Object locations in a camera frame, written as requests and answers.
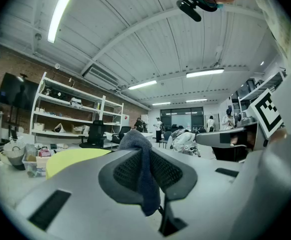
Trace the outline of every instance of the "fluorescent ceiling light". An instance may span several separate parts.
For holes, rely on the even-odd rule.
[[[152,106],[169,105],[169,104],[171,104],[171,102],[156,103],[156,104],[152,104]]]
[[[54,9],[54,13],[50,23],[49,33],[47,34],[47,40],[52,44],[55,43],[59,23],[69,1],[70,0],[58,0],[56,7]]]
[[[187,73],[186,77],[187,78],[193,78],[193,77],[200,77],[200,76],[207,76],[207,75],[215,75],[215,74],[221,74],[224,71],[225,71],[224,69],[203,70],[203,71],[194,72],[194,73]]]
[[[134,90],[134,89],[138,89],[138,88],[145,87],[145,86],[155,85],[156,83],[157,83],[157,81],[145,82],[145,83],[142,83],[142,84],[131,86],[128,89],[129,90]]]
[[[187,100],[186,102],[187,103],[190,103],[190,102],[205,102],[207,101],[208,99],[206,98],[202,98],[202,99],[193,99],[193,100]]]

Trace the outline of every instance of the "blue towel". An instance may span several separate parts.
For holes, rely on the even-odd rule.
[[[150,216],[159,208],[161,202],[159,186],[150,172],[150,150],[152,144],[139,131],[131,130],[121,140],[118,150],[131,148],[142,149],[142,167],[137,191],[143,196],[142,211],[146,216]]]

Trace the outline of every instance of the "television screen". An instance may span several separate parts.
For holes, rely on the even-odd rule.
[[[31,111],[38,86],[20,76],[5,73],[0,87],[0,103]]]

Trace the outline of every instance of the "yellow tabletop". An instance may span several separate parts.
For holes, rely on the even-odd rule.
[[[97,158],[110,153],[110,150],[98,148],[78,148],[58,152],[46,163],[46,179],[50,179],[64,168],[81,161]]]

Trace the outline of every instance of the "shelving unit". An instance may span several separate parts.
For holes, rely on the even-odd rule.
[[[264,81],[262,84],[260,84],[257,88],[255,88],[252,92],[244,96],[243,98],[238,98],[239,100],[239,106],[240,106],[240,112],[242,112],[242,107],[241,107],[241,102],[243,100],[245,101],[251,101],[256,98],[258,98],[266,89],[271,89],[274,87],[276,83],[278,83],[280,80],[284,80],[284,74],[283,72],[279,69],[279,71],[270,76],[266,81]]]
[[[45,72],[42,76],[42,79],[41,79],[40,84],[38,86],[38,89],[36,91],[35,99],[33,102],[32,111],[31,111],[31,119],[30,119],[30,134],[34,134],[35,136],[37,134],[40,134],[40,135],[50,135],[50,136],[59,136],[59,137],[74,137],[74,138],[81,137],[81,136],[85,136],[85,137],[88,136],[88,135],[84,135],[84,134],[73,134],[71,132],[57,133],[57,132],[53,132],[52,130],[35,130],[34,123],[37,122],[38,116],[53,118],[53,119],[58,119],[58,120],[63,120],[63,121],[76,122],[76,123],[80,123],[82,125],[91,124],[93,122],[93,121],[88,121],[88,120],[81,120],[81,119],[76,119],[76,118],[68,118],[68,117],[64,117],[64,116],[53,115],[53,114],[49,114],[49,113],[37,112],[36,107],[40,107],[41,101],[53,103],[53,104],[64,106],[64,107],[71,108],[74,110],[81,110],[81,111],[87,111],[87,112],[91,112],[91,113],[98,113],[99,120],[102,120],[104,115],[112,116],[113,117],[112,122],[105,122],[104,124],[106,126],[112,126],[113,133],[119,133],[119,131],[121,129],[121,124],[120,123],[118,124],[115,122],[121,122],[123,108],[124,108],[123,103],[117,104],[117,103],[114,103],[112,101],[107,100],[106,96],[98,97],[98,96],[92,95],[90,93],[84,92],[82,90],[75,89],[71,86],[67,86],[66,84],[63,84],[63,83],[60,83],[60,82],[57,82],[55,80],[47,78],[46,74],[47,73]],[[82,106],[81,108],[72,107],[70,104],[70,101],[61,100],[58,98],[54,98],[54,97],[42,94],[42,91],[44,90],[45,87],[50,87],[50,88],[52,88],[54,90],[58,90],[62,93],[69,94],[72,97],[77,98],[77,99],[84,99],[84,100],[88,100],[88,101],[91,101],[94,103],[100,103],[101,104],[100,109],[96,109],[96,108],[92,108],[92,107],[88,107],[88,106]],[[105,111],[104,110],[105,106],[112,107],[114,112]]]

